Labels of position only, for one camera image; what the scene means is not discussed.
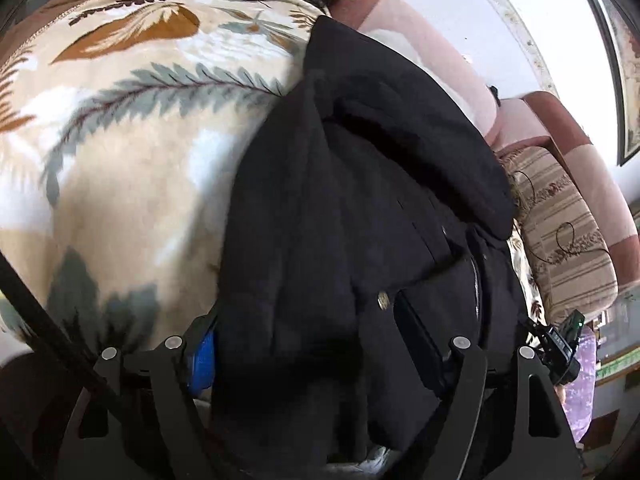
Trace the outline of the purple floral sleeve forearm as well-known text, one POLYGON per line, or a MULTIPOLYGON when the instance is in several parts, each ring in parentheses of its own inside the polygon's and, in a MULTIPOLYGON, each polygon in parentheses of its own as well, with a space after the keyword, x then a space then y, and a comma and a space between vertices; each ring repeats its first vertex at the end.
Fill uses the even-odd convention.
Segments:
POLYGON ((579 337, 576 359, 580 364, 577 378, 555 390, 574 441, 579 442, 590 426, 596 388, 597 339, 589 326, 584 327, 579 337))

